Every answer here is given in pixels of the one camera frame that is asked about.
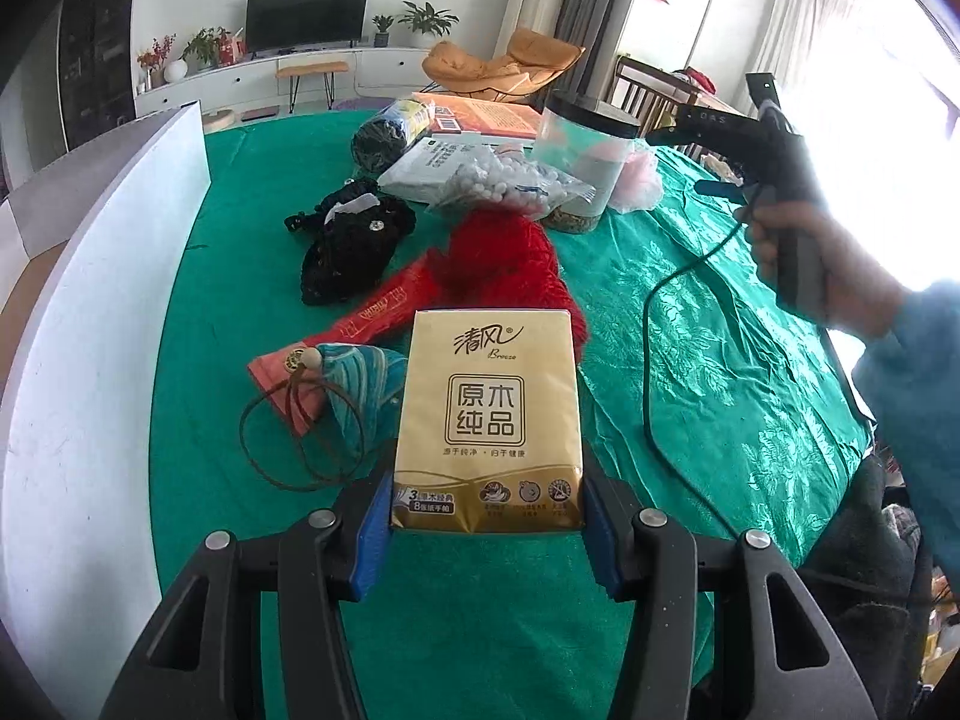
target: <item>gold tissue package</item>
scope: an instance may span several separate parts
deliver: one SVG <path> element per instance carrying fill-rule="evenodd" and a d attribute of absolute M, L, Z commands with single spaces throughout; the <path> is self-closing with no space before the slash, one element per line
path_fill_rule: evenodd
<path fill-rule="evenodd" d="M 577 530 L 582 475 L 568 312 L 416 314 L 392 525 L 456 533 Z"/>

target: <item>brown cord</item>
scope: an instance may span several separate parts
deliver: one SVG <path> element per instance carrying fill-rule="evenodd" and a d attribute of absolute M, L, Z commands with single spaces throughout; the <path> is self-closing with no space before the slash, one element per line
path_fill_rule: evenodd
<path fill-rule="evenodd" d="M 353 474 L 357 473 L 357 470 L 362 466 L 364 458 L 367 454 L 367 443 L 363 433 L 363 420 L 360 416 L 360 409 L 353 402 L 353 399 L 350 397 L 349 393 L 342 388 L 342 386 L 330 382 L 323 378 L 322 376 L 309 375 L 308 369 L 303 365 L 298 365 L 296 370 L 288 379 L 284 379 L 267 389 L 267 391 L 261 392 L 253 400 L 250 401 L 243 409 L 243 413 L 240 415 L 240 448 L 243 450 L 244 455 L 247 458 L 247 461 L 253 466 L 258 474 L 260 474 L 264 479 L 266 479 L 271 485 L 278 488 L 279 490 L 287 490 L 290 493 L 313 493 L 316 490 L 321 490 L 325 487 L 336 487 L 336 485 L 342 485 L 344 482 L 352 479 Z M 356 419 L 357 428 L 360 431 L 360 453 L 357 457 L 356 463 L 347 470 L 346 472 L 342 471 L 336 476 L 325 476 L 321 474 L 318 470 L 315 470 L 313 466 L 310 465 L 309 461 L 306 458 L 306 452 L 304 451 L 304 442 L 301 440 L 301 437 L 296 435 L 296 429 L 294 428 L 294 419 L 293 419 L 293 409 L 296 408 L 299 415 L 302 417 L 304 422 L 308 425 L 307 432 L 312 431 L 318 424 L 320 415 L 309 415 L 304 408 L 304 404 L 301 402 L 299 397 L 299 390 L 301 385 L 310 386 L 310 391 L 326 391 L 329 394 L 336 395 L 347 404 L 350 412 L 353 414 L 353 418 Z M 251 455 L 250 450 L 247 447 L 247 440 L 244 437 L 244 428 L 247 424 L 247 419 L 253 413 L 253 409 L 263 403 L 265 400 L 268 400 L 271 396 L 275 395 L 277 392 L 282 389 L 286 389 L 284 393 L 284 416 L 285 424 L 290 430 L 290 434 L 294 439 L 294 446 L 296 447 L 296 454 L 301 461 L 301 464 L 304 466 L 306 472 L 315 479 L 315 482 L 310 483 L 309 485 L 288 485 L 286 482 L 282 482 L 280 479 L 275 479 L 270 474 L 268 474 L 261 466 L 256 459 Z M 336 458 L 337 452 L 335 452 L 332 447 L 329 446 L 328 442 L 320 436 L 320 434 L 315 434 L 317 436 L 320 446 L 325 450 L 325 453 L 328 456 Z"/>

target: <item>green tablecloth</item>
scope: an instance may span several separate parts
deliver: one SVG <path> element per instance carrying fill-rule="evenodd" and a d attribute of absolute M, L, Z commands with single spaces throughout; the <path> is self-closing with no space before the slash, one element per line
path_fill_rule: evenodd
<path fill-rule="evenodd" d="M 176 276 L 157 362 L 151 508 L 169 586 L 210 531 L 288 527 L 334 491 L 285 493 L 248 466 L 237 421 L 256 393 L 246 363 L 322 330 L 353 307 L 299 301 L 306 242 L 283 227 L 352 174 L 349 137 L 368 116 L 328 113 L 208 137 L 212 186 Z M 651 286 L 733 223 L 698 196 L 702 170 L 661 151 L 666 197 L 653 213 L 608 212 L 592 233 L 551 233 L 592 338 L 580 366 L 584 437 L 610 471 L 699 533 L 722 528 L 650 456 L 640 414 L 640 310 Z M 445 247 L 449 226 L 419 213 L 392 266 Z M 838 506 L 867 443 L 810 325 L 776 309 L 741 236 L 661 291 L 652 312 L 653 419 L 666 456 L 738 529 L 764 528 L 794 563 Z M 402 348 L 402 341 L 397 346 Z M 286 479 L 296 461 L 270 410 L 251 420 L 258 459 Z M 709 605 L 697 674 L 709 669 Z M 577 536 L 398 533 L 378 585 L 344 621 L 371 718 L 605 716 L 630 605 L 606 599 Z M 264 680 L 285 717 L 275 598 L 264 601 Z"/>

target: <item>black jar lid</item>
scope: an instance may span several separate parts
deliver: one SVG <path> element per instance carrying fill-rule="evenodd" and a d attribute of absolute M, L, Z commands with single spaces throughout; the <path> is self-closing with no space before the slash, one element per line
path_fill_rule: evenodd
<path fill-rule="evenodd" d="M 640 137 L 640 122 L 637 119 L 626 111 L 587 95 L 554 91 L 546 98 L 545 107 L 568 122 L 613 135 L 614 138 L 633 140 Z"/>

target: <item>transparent container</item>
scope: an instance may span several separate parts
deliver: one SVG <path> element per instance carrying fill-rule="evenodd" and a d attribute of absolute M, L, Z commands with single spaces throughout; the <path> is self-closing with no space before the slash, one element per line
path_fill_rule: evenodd
<path fill-rule="evenodd" d="M 640 122 L 619 108 L 586 95 L 551 92 L 533 159 L 593 186 L 596 196 L 563 204 L 544 224 L 563 232 L 596 228 L 639 136 Z"/>

